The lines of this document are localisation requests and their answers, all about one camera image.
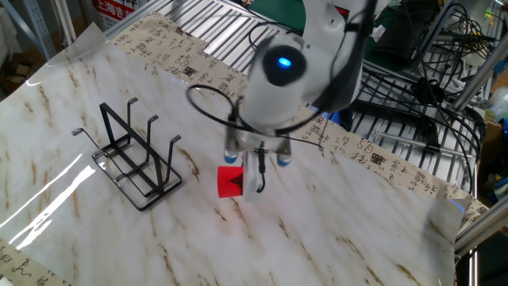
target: black metal rack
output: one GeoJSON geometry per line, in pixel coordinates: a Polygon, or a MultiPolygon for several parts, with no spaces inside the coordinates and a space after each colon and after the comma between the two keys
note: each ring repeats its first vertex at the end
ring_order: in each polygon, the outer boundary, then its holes
{"type": "Polygon", "coordinates": [[[107,104],[103,103],[99,107],[101,109],[102,118],[104,119],[104,125],[106,126],[106,132],[108,134],[108,138],[110,139],[110,143],[100,148],[98,144],[92,139],[90,134],[83,129],[78,128],[72,131],[72,135],[76,136],[82,132],[84,132],[88,138],[92,142],[94,142],[95,146],[97,146],[98,150],[92,154],[92,159],[96,163],[97,166],[101,167],[101,170],[110,178],[110,180],[118,187],[118,189],[121,191],[122,194],[125,195],[125,197],[131,202],[132,205],[139,211],[144,211],[148,209],[151,205],[162,199],[165,195],[171,193],[174,191],[179,185],[182,184],[182,177],[180,174],[177,173],[176,170],[173,169],[171,166],[171,158],[173,153],[173,145],[181,139],[179,135],[174,137],[170,143],[169,143],[169,154],[167,155],[167,161],[165,161],[162,157],[159,156],[159,154],[150,147],[150,135],[151,135],[151,129],[152,129],[152,123],[157,120],[159,117],[157,115],[154,115],[150,117],[148,120],[148,127],[147,127],[147,141],[145,141],[136,131],[134,131],[130,127],[130,106],[137,101],[137,98],[130,99],[127,103],[127,122],[125,122],[121,117],[111,109],[107,104]],[[113,134],[113,130],[111,129],[110,124],[110,117],[114,119],[120,125],[121,128],[123,128],[127,134],[115,139],[115,136],[113,134]],[[137,141],[137,143],[146,150],[146,157],[144,162],[141,164],[136,164],[134,161],[129,158],[129,156],[124,152],[124,150],[130,145],[131,139],[134,139],[137,141]],[[121,159],[123,159],[131,168],[128,172],[123,172],[118,166],[118,164],[114,161],[114,158],[116,156],[120,156],[121,159]],[[120,171],[120,175],[113,177],[111,174],[109,174],[102,166],[99,164],[98,159],[101,157],[109,158],[113,164],[118,168],[120,171]],[[147,174],[144,172],[144,169],[148,167],[148,163],[150,161],[150,157],[152,157],[154,166],[156,169],[156,177],[157,182],[154,182],[151,180],[147,174]],[[162,168],[161,163],[166,165],[166,178],[163,179],[162,174],[162,168]],[[175,175],[178,177],[178,181],[175,182],[172,185],[168,185],[169,178],[171,172],[175,173],[175,175]],[[134,183],[132,177],[139,176],[149,187],[149,191],[142,191],[136,183],[134,183]],[[123,188],[118,184],[121,180],[124,178],[127,178],[130,180],[130,182],[133,184],[133,186],[146,198],[150,199],[148,203],[146,203],[144,206],[138,206],[134,201],[133,198],[131,198],[127,193],[123,190],[123,188]]]}

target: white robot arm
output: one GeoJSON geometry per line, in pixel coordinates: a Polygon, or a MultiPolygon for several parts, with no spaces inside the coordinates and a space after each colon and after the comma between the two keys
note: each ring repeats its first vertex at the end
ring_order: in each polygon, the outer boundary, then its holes
{"type": "Polygon", "coordinates": [[[243,195],[250,202],[260,201],[266,192],[264,162],[269,153],[276,153],[279,166],[291,162],[287,135],[305,123],[291,125],[301,102],[311,102],[320,111],[335,111],[355,99],[373,19],[388,0],[303,3],[303,38],[271,37],[258,45],[243,102],[229,116],[225,160],[233,163],[243,153],[243,195]],[[348,23],[335,6],[349,10],[348,23]]]}

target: green surface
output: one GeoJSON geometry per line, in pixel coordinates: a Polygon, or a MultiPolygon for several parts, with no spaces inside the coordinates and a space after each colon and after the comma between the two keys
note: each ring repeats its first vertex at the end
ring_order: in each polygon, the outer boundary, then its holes
{"type": "Polygon", "coordinates": [[[305,27],[302,0],[254,0],[248,8],[293,29],[305,27]]]}

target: marble table surface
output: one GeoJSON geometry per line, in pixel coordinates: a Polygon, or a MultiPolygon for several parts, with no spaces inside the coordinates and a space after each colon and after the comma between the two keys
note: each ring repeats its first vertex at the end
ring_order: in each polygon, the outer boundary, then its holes
{"type": "MultiPolygon", "coordinates": [[[[186,87],[91,26],[0,104],[0,237],[73,285],[452,285],[461,201],[296,143],[288,167],[268,163],[262,203],[219,199],[225,131],[191,107],[186,87]],[[99,104],[124,116],[133,97],[143,137],[159,116],[161,156],[182,137],[173,167],[183,185],[145,212],[92,161],[90,140],[71,135],[83,127],[107,144],[99,104]]],[[[195,98],[227,114],[219,97],[195,98]]]]}

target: red sign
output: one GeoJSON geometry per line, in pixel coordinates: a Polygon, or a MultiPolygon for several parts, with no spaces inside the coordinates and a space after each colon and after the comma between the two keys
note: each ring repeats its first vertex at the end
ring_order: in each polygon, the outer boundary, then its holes
{"type": "Polygon", "coordinates": [[[128,7],[129,0],[125,1],[127,3],[121,4],[115,2],[114,0],[92,0],[92,4],[98,12],[117,20],[121,20],[134,12],[133,8],[128,7]]]}

